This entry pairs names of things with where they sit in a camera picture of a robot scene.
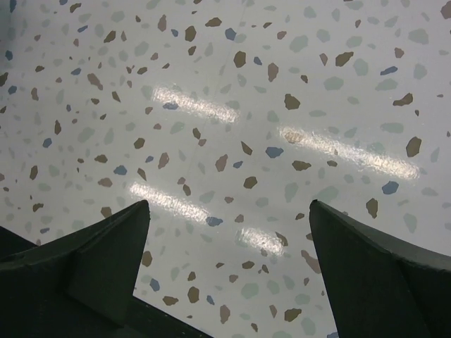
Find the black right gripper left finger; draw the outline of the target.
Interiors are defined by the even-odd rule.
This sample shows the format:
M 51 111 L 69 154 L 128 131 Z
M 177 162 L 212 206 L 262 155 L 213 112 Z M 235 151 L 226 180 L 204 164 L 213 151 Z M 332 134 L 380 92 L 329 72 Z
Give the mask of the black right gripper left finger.
M 37 245 L 1 230 L 2 337 L 201 337 L 133 294 L 149 229 L 138 201 Z

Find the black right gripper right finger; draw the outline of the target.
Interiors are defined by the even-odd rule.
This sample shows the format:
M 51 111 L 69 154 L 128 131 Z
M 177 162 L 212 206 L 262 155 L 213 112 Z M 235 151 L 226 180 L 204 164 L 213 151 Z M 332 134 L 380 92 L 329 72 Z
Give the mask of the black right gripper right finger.
M 309 224 L 339 337 L 449 337 L 450 257 L 314 200 Z

